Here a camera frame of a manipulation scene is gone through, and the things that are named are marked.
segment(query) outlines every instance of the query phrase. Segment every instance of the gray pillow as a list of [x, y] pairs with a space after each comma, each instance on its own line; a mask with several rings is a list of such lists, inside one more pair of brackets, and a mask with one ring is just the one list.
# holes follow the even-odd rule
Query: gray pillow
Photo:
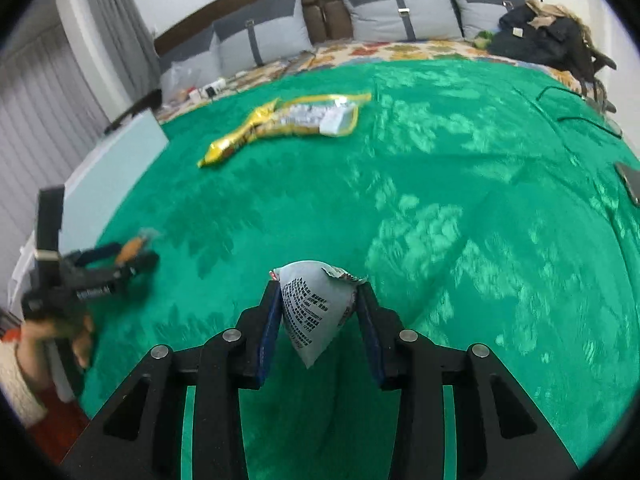
[[467, 41], [473, 41], [482, 30], [498, 30], [498, 20], [525, 0], [456, 0], [460, 8], [462, 30]]
[[227, 77], [312, 48], [302, 0], [259, 0], [216, 20], [213, 28]]
[[461, 40], [451, 0], [343, 0], [358, 41]]
[[160, 58], [160, 72], [162, 98], [165, 102], [176, 90], [185, 90], [176, 88], [176, 85], [189, 84], [202, 88], [220, 78], [222, 69], [218, 45], [213, 38], [213, 27], [207, 27], [164, 54]]

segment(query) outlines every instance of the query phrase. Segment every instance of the plastic bag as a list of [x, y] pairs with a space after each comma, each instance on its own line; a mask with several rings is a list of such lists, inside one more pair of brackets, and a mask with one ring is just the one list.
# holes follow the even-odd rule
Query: plastic bag
[[162, 102], [185, 102], [189, 92], [197, 88], [200, 72], [180, 62], [171, 63], [171, 68], [162, 75]]
[[271, 277], [280, 282], [284, 328], [309, 368], [353, 313], [356, 287], [366, 280], [312, 260], [274, 269]]
[[222, 162], [245, 144], [282, 135], [349, 135], [358, 123], [360, 106], [371, 94], [308, 96], [257, 107], [237, 129], [214, 140], [198, 167]]
[[347, 136], [358, 124], [360, 105], [370, 100], [371, 94], [294, 99], [278, 106], [271, 118], [254, 130], [249, 142], [287, 134]]

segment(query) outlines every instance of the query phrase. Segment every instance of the orange object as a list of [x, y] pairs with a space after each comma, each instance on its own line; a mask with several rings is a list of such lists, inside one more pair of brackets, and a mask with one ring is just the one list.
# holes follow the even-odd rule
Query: orange object
[[124, 244], [120, 250], [120, 254], [116, 256], [116, 264], [121, 265], [128, 262], [130, 259], [138, 256], [138, 253], [146, 245], [146, 238], [142, 236], [136, 236]]

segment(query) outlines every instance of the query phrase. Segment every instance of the gray curtain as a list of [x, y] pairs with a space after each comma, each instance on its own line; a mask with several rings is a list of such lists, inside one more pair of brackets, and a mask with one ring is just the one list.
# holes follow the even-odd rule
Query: gray curtain
[[38, 190], [63, 184], [108, 124], [55, 18], [37, 35], [27, 22], [25, 42], [0, 57], [0, 306]]
[[89, 0], [89, 7], [111, 62], [131, 100], [138, 101], [158, 88], [158, 56], [135, 2]]

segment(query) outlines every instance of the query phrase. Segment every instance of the floral bedsheet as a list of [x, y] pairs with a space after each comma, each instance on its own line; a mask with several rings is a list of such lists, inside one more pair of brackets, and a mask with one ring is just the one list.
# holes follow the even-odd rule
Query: floral bedsheet
[[[256, 68], [227, 81], [224, 91], [213, 100], [217, 101], [245, 90], [270, 83], [285, 76], [317, 70], [328, 70], [337, 66], [377, 63], [389, 61], [428, 60], [428, 59], [469, 59], [489, 63], [502, 63], [530, 68], [546, 73], [572, 91], [581, 92], [580, 82], [570, 73], [544, 65], [517, 61], [501, 56], [492, 56], [485, 50], [479, 50], [463, 41], [424, 41], [416, 43], [354, 43], [353, 41], [335, 41], [318, 47], [315, 52], [303, 52], [293, 60], [278, 60]], [[206, 106], [209, 100], [187, 101], [179, 106], [163, 108], [156, 113], [160, 124]]]

